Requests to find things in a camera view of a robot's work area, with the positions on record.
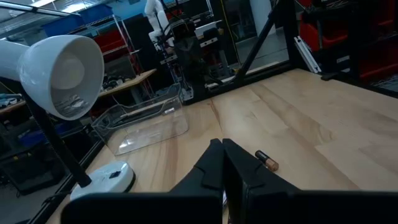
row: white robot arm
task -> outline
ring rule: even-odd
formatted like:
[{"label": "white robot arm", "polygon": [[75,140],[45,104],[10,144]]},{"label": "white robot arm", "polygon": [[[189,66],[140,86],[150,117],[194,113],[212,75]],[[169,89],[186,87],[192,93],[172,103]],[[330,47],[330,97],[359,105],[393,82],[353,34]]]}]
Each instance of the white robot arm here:
[{"label": "white robot arm", "polygon": [[[160,3],[159,0],[147,0],[147,3],[145,5],[145,13],[147,14],[150,25],[152,26],[152,28],[154,28],[154,31],[149,33],[149,38],[152,43],[154,43],[156,50],[160,50],[160,47],[156,44],[157,37],[162,35],[162,30],[160,29],[160,26],[165,29],[169,24],[162,3]],[[167,27],[165,34],[168,34],[169,31],[170,28]],[[167,42],[170,46],[174,46],[172,38],[167,40]]]}]

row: transparent container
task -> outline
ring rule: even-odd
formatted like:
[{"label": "transparent container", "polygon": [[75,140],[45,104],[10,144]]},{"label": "transparent container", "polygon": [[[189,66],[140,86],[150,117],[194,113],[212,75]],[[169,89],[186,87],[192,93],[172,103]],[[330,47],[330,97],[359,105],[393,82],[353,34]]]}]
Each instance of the transparent container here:
[{"label": "transparent container", "polygon": [[164,95],[138,105],[112,106],[92,127],[116,156],[183,134],[189,125],[180,91],[174,84]]}]

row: black lamp pole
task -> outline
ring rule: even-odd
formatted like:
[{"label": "black lamp pole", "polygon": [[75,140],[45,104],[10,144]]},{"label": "black lamp pole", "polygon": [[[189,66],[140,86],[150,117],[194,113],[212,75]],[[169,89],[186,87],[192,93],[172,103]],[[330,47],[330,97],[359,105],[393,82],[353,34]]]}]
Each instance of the black lamp pole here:
[{"label": "black lamp pole", "polygon": [[91,183],[90,177],[70,153],[60,136],[58,136],[49,116],[47,115],[47,112],[32,100],[32,98],[25,92],[19,82],[18,84],[21,86],[21,94],[25,98],[26,105],[28,106],[30,112],[36,120],[36,123],[43,131],[44,136],[49,141],[57,156],[69,169],[72,176],[76,178],[76,181],[79,183],[80,187],[86,187],[89,185]]}]

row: lamp base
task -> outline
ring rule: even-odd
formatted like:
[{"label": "lamp base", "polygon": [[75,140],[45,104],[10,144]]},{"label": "lamp base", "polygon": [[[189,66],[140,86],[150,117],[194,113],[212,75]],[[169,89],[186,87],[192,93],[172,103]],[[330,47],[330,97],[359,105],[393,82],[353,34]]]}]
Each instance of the lamp base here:
[{"label": "lamp base", "polygon": [[88,176],[92,180],[91,183],[83,188],[76,185],[70,195],[70,200],[93,193],[128,192],[136,180],[132,168],[123,161],[112,162],[95,170]]}]

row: lamp shade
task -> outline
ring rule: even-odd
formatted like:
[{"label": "lamp shade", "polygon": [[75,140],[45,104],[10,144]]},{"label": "lamp shade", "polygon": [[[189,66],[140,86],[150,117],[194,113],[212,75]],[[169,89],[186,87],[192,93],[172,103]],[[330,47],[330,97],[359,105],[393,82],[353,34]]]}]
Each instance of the lamp shade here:
[{"label": "lamp shade", "polygon": [[100,93],[103,55],[88,37],[54,36],[31,47],[0,41],[0,50],[9,55],[0,59],[0,76],[20,81],[26,93],[56,117],[80,118]]}]

